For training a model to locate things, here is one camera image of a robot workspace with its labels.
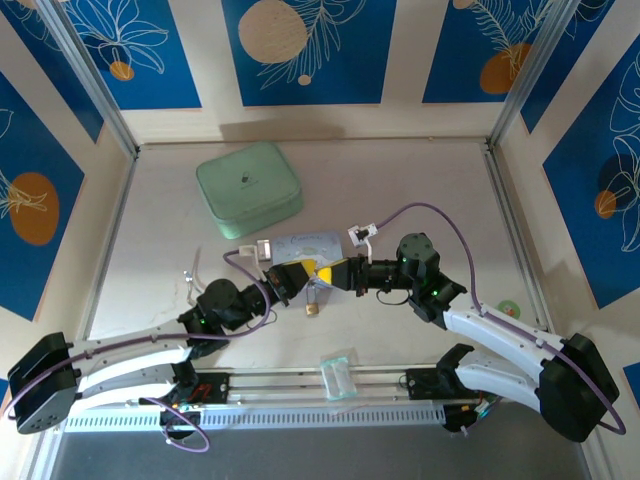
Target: small label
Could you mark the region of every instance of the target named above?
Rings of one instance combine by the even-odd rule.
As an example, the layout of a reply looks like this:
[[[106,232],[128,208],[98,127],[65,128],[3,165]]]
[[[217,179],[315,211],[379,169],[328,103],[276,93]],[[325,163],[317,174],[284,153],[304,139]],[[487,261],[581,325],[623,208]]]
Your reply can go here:
[[[498,304],[497,309],[515,319],[520,318],[520,307],[513,300],[501,301]]]

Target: purple cable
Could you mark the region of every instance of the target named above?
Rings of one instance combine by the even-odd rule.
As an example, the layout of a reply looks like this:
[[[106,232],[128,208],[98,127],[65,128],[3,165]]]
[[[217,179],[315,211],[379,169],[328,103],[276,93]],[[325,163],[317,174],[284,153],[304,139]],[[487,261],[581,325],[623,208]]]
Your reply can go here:
[[[72,363],[77,362],[79,360],[84,360],[85,358],[90,358],[92,355],[99,355],[99,354],[104,353],[104,352],[110,352],[111,350],[118,350],[120,348],[129,347],[131,345],[138,345],[140,343],[147,343],[147,342],[155,343],[155,342],[157,342],[159,340],[188,340],[190,338],[191,339],[197,339],[197,340],[228,340],[230,338],[245,337],[245,336],[249,335],[250,333],[253,333],[256,330],[258,330],[259,328],[263,327],[264,324],[267,322],[267,319],[269,318],[269,314],[271,312],[271,299],[269,298],[269,293],[264,288],[264,286],[262,286],[262,284],[258,281],[257,278],[255,278],[253,275],[251,275],[251,273],[249,273],[246,269],[244,269],[243,267],[238,265],[236,262],[234,262],[233,260],[229,259],[230,256],[237,255],[238,253],[239,253],[238,250],[232,250],[231,252],[225,253],[222,256],[222,258],[224,259],[225,262],[227,262],[233,268],[236,268],[236,269],[240,270],[241,273],[243,273],[246,277],[248,277],[249,280],[251,280],[256,285],[256,287],[258,287],[258,290],[260,290],[260,293],[262,293],[262,296],[264,297],[264,302],[265,302],[264,315],[263,315],[262,319],[254,327],[249,328],[248,330],[245,330],[244,332],[231,333],[229,335],[207,335],[207,334],[204,334],[204,333],[202,333],[202,334],[163,333],[163,334],[160,334],[160,335],[147,335],[145,337],[138,337],[138,338],[133,338],[133,339],[130,339],[130,340],[123,340],[122,342],[117,342],[117,343],[113,343],[111,345],[105,345],[103,347],[98,347],[98,348],[93,349],[92,353],[88,353],[88,352],[79,353],[78,355],[74,355],[73,357],[70,357],[70,358],[67,358],[66,360],[62,360],[61,362],[58,362],[57,364],[53,365],[52,367],[46,369],[40,375],[36,376],[30,382],[28,382],[22,389],[20,389],[20,391],[16,394],[16,396],[11,399],[11,401],[7,405],[7,408],[5,409],[5,416],[9,420],[15,420],[16,419],[15,415],[11,415],[9,412],[11,412],[11,410],[14,409],[16,404],[20,400],[22,400],[22,398],[27,393],[29,393],[31,390],[33,390],[41,382],[43,382],[53,372],[55,372],[55,371],[57,371],[57,370],[59,370],[61,368],[64,368],[64,367],[66,367],[68,365],[71,365]]]
[[[166,408],[167,410],[169,410],[171,413],[173,413],[176,417],[178,417],[180,420],[185,422],[187,425],[190,425],[191,427],[193,427],[194,430],[198,432],[202,437],[202,439],[204,440],[204,447],[191,448],[191,447],[187,447],[186,445],[180,445],[179,443],[174,442],[169,437],[169,432],[168,432],[169,424],[167,423],[167,425],[165,425],[164,428],[162,429],[162,434],[164,435],[164,438],[166,439],[169,445],[190,453],[205,453],[209,450],[209,446],[211,445],[209,442],[209,437],[207,437],[207,434],[204,433],[204,430],[202,430],[202,428],[200,428],[199,425],[196,425],[195,422],[192,422],[186,415],[183,415],[177,408],[173,408],[171,405],[162,403],[160,400],[157,400],[155,398],[145,398],[145,400],[151,403],[155,403],[159,407]]]
[[[401,213],[403,213],[406,210],[409,210],[410,208],[413,208],[413,207],[425,207],[425,208],[428,208],[429,210],[432,210],[432,211],[436,212],[438,215],[440,215],[442,218],[444,218],[446,220],[446,222],[451,226],[453,231],[458,236],[458,239],[460,240],[460,243],[462,244],[462,247],[464,248],[464,251],[465,251],[465,253],[467,255],[467,260],[469,262],[469,273],[471,274],[471,289],[470,289],[471,290],[471,300],[473,301],[473,305],[478,310],[478,312],[480,314],[482,314],[482,305],[480,304],[480,301],[478,300],[478,294],[477,294],[477,291],[476,291],[476,267],[475,267],[475,264],[473,262],[473,256],[471,255],[471,249],[469,248],[469,244],[467,244],[467,241],[465,240],[464,236],[462,235],[462,232],[460,231],[458,226],[455,223],[453,223],[453,220],[451,220],[451,217],[449,217],[449,215],[444,213],[441,209],[439,209],[435,205],[431,205],[430,203],[414,202],[414,203],[409,203],[408,205],[405,205],[400,210],[398,210],[397,212],[395,212],[392,215],[390,215],[388,218],[385,218],[382,222],[376,224],[376,227],[378,228],[378,230],[382,229],[382,227],[386,226],[389,222],[391,222],[391,220],[396,218],[398,215],[400,215]],[[503,327],[503,328],[515,333],[516,335],[519,335],[519,336],[521,336],[521,337],[527,339],[528,341],[533,342],[534,344],[537,345],[536,342],[538,341],[538,337],[536,337],[535,335],[532,335],[531,333],[527,332],[526,330],[523,330],[523,329],[521,329],[520,327],[518,327],[516,325],[512,325],[511,323],[503,320],[500,317],[497,317],[496,315],[493,315],[490,312],[485,312],[484,316],[485,316],[485,318],[488,318],[489,320],[491,320],[494,323],[500,325],[501,327]],[[591,378],[589,378],[589,376],[586,373],[584,373],[584,371],[573,360],[571,360],[569,357],[567,357],[564,353],[562,353],[557,348],[554,348],[553,346],[549,345],[544,340],[541,340],[541,345],[539,345],[539,348],[543,348],[547,352],[551,353],[554,356],[557,356],[563,362],[565,362],[567,365],[569,365],[578,374],[578,376],[580,376],[582,381],[587,384],[587,386],[593,391],[593,393],[595,393],[595,395],[598,397],[598,399],[602,402],[602,404],[605,406],[605,408],[609,411],[609,413],[611,414],[611,416],[613,417],[613,419],[615,420],[615,422],[617,423],[618,426],[614,427],[614,426],[609,425],[607,423],[604,423],[602,421],[598,422],[598,425],[600,425],[601,427],[603,427],[603,428],[605,428],[607,430],[610,430],[613,433],[617,433],[618,435],[624,435],[624,434],[627,433],[627,428],[626,428],[624,422],[622,421],[622,418],[620,418],[620,415],[618,414],[618,412],[616,411],[614,406],[611,404],[609,399],[605,396],[604,393],[602,393],[600,388],[598,388],[598,386],[593,382],[593,380],[591,380]]]

